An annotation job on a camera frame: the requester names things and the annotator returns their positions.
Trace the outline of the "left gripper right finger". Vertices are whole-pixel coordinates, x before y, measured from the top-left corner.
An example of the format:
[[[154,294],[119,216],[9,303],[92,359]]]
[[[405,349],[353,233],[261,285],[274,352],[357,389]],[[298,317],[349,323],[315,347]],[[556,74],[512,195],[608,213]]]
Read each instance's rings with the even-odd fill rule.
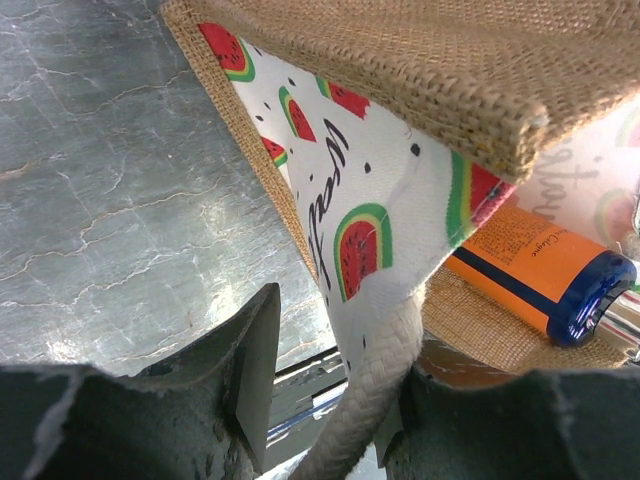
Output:
[[[510,375],[427,339],[396,405],[391,479],[636,479],[639,370]]]

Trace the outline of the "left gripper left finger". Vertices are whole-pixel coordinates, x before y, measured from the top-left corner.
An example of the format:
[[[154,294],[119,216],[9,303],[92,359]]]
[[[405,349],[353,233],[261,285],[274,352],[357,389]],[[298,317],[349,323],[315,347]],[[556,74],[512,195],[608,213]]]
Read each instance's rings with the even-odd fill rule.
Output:
[[[134,376],[1,369],[5,479],[252,479],[264,470],[280,289]]]

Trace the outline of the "brown canvas tote bag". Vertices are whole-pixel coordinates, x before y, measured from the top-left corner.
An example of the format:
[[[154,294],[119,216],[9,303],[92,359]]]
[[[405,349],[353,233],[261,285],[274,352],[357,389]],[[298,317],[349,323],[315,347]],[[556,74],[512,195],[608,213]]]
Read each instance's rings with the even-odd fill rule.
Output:
[[[489,367],[636,367],[563,348],[445,265],[512,205],[630,259],[635,1],[168,1],[163,18],[313,275],[348,383],[294,469],[343,479],[400,432],[423,343]]]

